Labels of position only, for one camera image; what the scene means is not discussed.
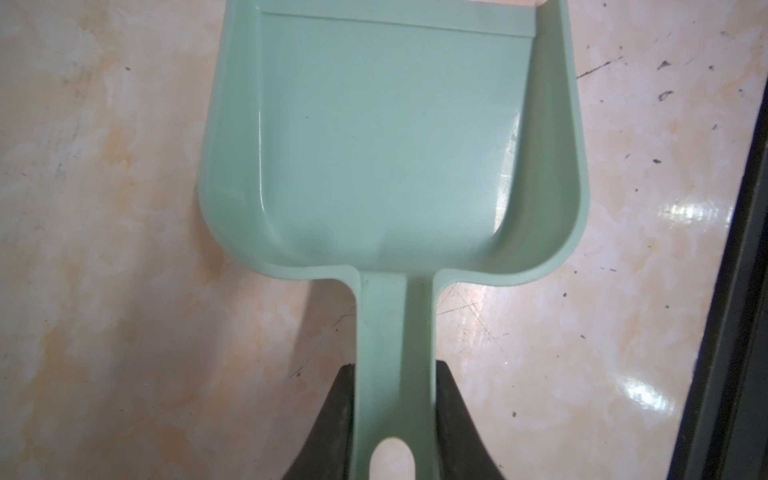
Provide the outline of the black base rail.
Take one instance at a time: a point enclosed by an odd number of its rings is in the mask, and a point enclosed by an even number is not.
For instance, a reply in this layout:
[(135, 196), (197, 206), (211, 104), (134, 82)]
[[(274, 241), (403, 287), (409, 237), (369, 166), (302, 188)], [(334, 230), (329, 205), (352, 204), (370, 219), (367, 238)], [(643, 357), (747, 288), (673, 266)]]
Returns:
[(765, 105), (759, 108), (668, 476), (767, 476)]

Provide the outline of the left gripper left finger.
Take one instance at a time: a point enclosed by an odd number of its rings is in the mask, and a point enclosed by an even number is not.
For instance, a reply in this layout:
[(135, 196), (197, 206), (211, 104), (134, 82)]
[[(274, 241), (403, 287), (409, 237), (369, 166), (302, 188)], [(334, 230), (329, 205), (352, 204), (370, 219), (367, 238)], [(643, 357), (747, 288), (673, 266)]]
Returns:
[(346, 480), (354, 417), (355, 366), (342, 366), (284, 480)]

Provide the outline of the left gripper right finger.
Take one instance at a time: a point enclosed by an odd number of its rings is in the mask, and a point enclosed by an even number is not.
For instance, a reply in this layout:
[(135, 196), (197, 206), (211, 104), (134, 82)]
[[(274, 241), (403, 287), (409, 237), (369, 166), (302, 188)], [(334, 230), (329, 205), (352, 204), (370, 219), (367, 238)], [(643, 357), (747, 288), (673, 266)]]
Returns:
[(436, 362), (436, 429), (441, 479), (503, 480), (445, 361)]

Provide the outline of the green dustpan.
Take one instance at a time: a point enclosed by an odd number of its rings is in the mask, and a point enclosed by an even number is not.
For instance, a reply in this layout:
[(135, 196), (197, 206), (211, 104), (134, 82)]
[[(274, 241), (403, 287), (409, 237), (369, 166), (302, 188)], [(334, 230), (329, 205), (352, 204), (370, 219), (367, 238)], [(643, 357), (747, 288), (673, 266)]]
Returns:
[(356, 300), (347, 479), (441, 479), (437, 301), (562, 265), (589, 187), (568, 5), (230, 1), (198, 199), (234, 260)]

